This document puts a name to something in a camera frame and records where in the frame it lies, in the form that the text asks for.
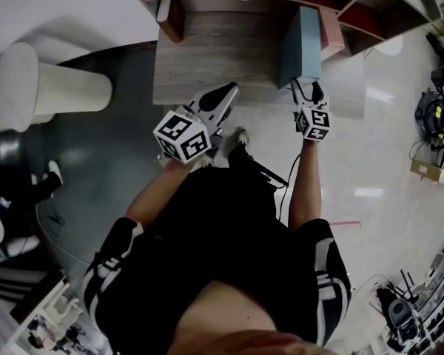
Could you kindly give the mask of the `cluttered white shelf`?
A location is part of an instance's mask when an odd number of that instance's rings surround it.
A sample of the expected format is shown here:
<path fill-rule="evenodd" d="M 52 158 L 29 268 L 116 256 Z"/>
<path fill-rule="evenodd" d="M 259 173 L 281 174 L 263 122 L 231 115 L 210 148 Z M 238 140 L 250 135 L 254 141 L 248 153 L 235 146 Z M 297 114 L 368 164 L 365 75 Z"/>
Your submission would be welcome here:
<path fill-rule="evenodd" d="M 37 283 L 23 287 L 11 317 L 24 329 L 32 347 L 52 354 L 105 355 L 97 335 L 82 321 L 81 301 L 61 271 L 50 271 Z"/>

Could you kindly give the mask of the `grey wooden desk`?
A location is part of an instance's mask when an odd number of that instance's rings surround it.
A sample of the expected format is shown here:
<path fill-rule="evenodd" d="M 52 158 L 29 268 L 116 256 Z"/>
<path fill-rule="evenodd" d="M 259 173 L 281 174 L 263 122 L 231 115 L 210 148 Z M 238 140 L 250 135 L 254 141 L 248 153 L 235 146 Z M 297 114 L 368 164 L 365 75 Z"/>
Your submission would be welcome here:
<path fill-rule="evenodd" d="M 154 104 L 187 104 L 201 90 L 235 82 L 241 106 L 291 106 L 290 86 L 278 89 L 278 79 L 282 41 L 297 9 L 289 22 L 276 15 L 189 12 L 182 42 L 174 43 L 164 33 L 158 37 Z M 361 58 L 340 51 L 321 61 L 318 82 L 334 115 L 363 118 L 366 82 Z"/>

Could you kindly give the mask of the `blue file box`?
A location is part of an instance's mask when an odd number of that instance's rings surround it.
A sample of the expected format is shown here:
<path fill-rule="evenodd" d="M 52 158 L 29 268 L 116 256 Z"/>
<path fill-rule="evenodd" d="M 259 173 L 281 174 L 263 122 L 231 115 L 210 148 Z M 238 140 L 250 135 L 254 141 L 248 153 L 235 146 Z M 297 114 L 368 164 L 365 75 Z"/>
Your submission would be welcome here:
<path fill-rule="evenodd" d="M 321 75 L 320 22 L 316 9 L 300 6 L 282 41 L 278 89 L 290 86 L 292 78 L 304 87 Z"/>

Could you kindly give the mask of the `white metal storage rack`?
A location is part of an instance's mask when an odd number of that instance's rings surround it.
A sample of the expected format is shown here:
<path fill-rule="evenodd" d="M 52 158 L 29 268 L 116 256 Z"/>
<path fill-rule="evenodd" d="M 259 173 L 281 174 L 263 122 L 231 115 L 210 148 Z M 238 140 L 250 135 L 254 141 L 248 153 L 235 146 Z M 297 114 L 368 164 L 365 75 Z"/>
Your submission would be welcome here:
<path fill-rule="evenodd" d="M 411 306 L 413 317 L 401 328 L 395 328 L 387 308 L 387 347 L 399 355 L 427 355 L 444 342 L 444 249 L 437 255 L 426 281 L 411 287 L 414 300 L 406 292 L 395 292 Z"/>

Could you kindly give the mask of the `person with headset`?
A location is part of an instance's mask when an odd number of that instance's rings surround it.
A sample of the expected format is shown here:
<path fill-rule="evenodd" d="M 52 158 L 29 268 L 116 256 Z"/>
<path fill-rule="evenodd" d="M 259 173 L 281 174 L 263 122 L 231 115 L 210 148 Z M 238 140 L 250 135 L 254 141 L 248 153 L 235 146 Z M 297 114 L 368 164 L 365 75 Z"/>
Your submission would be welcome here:
<path fill-rule="evenodd" d="M 248 294 L 276 330 L 230 334 L 196 355 L 324 355 L 352 298 L 329 222 L 282 223 L 245 146 L 226 168 L 192 170 L 151 226 L 118 218 L 86 271 L 84 304 L 115 355 L 167 355 L 211 282 Z"/>

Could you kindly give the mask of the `flat cardboard box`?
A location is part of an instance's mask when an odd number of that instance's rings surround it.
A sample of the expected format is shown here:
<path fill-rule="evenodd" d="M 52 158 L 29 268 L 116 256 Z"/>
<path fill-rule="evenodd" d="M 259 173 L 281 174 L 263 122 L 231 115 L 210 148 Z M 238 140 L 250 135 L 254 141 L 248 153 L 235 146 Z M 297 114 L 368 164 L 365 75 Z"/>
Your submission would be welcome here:
<path fill-rule="evenodd" d="M 410 171 L 434 182 L 439 182 L 442 169 L 438 166 L 431 165 L 421 160 L 412 160 Z"/>

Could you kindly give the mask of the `white round side table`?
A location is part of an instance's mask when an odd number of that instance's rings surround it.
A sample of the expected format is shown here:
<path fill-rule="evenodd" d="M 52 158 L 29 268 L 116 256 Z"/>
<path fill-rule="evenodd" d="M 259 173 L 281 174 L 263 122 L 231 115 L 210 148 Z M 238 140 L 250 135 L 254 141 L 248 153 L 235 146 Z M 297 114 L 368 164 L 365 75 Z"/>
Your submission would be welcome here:
<path fill-rule="evenodd" d="M 363 57 L 366 58 L 373 50 L 376 50 L 387 56 L 398 55 L 403 48 L 403 36 L 399 35 L 388 41 L 384 41 L 363 53 Z"/>

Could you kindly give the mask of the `pink file box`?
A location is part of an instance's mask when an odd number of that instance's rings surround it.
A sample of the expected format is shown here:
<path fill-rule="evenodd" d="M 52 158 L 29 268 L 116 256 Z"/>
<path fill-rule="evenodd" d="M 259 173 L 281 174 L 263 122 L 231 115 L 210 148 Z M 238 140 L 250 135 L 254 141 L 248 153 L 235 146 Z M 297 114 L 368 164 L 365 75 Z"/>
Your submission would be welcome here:
<path fill-rule="evenodd" d="M 321 61 L 331 58 L 345 49 L 343 34 L 336 13 L 326 8 L 320 7 L 320 42 Z"/>

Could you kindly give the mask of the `person's left forearm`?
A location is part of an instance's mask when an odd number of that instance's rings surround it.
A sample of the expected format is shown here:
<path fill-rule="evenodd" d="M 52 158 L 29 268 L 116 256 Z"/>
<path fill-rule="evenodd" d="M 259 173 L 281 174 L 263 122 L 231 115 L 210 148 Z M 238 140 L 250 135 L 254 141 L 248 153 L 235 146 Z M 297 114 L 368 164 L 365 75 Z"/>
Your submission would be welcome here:
<path fill-rule="evenodd" d="M 151 226 L 197 163 L 198 160 L 187 164 L 169 160 L 161 172 L 136 196 L 125 217 L 140 223 L 144 229 Z"/>

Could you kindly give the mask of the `white table with ribbed pedestals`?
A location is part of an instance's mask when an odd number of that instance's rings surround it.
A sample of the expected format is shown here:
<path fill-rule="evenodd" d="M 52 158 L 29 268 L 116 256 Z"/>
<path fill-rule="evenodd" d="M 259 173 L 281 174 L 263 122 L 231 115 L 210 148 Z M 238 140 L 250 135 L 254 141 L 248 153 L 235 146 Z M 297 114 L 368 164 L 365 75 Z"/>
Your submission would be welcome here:
<path fill-rule="evenodd" d="M 57 114 L 98 112 L 111 97 L 105 75 L 42 63 L 29 44 L 12 44 L 0 56 L 0 132 L 24 132 Z"/>

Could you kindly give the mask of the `black round stool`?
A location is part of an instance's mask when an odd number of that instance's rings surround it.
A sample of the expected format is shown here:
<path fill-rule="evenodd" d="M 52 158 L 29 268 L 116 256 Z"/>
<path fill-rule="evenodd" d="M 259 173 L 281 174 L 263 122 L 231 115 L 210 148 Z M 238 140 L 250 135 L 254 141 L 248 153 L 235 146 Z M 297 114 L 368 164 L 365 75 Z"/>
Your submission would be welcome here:
<path fill-rule="evenodd" d="M 0 132 L 0 166 L 16 165 L 22 158 L 21 133 L 14 130 Z"/>

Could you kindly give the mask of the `person's right forearm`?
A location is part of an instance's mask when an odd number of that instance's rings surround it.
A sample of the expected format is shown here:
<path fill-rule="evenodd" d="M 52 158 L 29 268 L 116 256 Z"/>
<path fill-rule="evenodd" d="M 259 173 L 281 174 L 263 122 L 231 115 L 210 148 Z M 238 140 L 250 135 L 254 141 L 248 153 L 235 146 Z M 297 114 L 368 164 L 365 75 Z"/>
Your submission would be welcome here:
<path fill-rule="evenodd" d="M 296 231 L 321 217 L 321 186 L 317 142 L 304 140 L 289 204 L 288 227 Z"/>

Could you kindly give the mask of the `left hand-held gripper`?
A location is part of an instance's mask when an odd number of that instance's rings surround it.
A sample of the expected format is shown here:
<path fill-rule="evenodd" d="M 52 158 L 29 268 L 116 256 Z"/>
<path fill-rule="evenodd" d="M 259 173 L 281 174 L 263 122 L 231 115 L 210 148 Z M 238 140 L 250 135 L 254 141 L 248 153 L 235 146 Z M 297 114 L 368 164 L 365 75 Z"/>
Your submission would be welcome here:
<path fill-rule="evenodd" d="M 238 84 L 229 82 L 197 92 L 188 105 L 167 107 L 153 129 L 162 152 L 183 164 L 203 154 L 213 158 L 239 92 Z"/>

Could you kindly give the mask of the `black antenna device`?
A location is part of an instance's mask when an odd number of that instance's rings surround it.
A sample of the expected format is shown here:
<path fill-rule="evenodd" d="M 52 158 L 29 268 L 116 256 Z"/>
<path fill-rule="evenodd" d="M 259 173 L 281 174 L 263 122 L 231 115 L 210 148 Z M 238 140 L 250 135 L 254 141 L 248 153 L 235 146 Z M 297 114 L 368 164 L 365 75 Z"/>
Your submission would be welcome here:
<path fill-rule="evenodd" d="M 409 299 L 414 300 L 414 294 L 411 290 L 411 287 L 413 286 L 414 282 L 413 282 L 413 279 L 411 278 L 411 275 L 408 272 L 405 273 L 402 269 L 400 269 L 400 274 L 401 274 L 403 281 L 406 285 L 406 290 L 409 294 Z"/>

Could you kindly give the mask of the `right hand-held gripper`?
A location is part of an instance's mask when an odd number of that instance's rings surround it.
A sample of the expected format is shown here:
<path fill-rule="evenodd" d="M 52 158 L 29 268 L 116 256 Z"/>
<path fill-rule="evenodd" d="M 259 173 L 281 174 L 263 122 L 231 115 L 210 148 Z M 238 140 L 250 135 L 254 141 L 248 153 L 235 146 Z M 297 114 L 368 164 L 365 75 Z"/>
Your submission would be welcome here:
<path fill-rule="evenodd" d="M 294 111 L 296 132 L 302 134 L 304 140 L 323 141 L 331 130 L 331 113 L 329 97 L 318 81 L 312 84 L 312 106 L 307 106 L 309 99 L 303 92 L 299 80 L 291 78 L 290 88 L 294 103 L 298 106 Z"/>

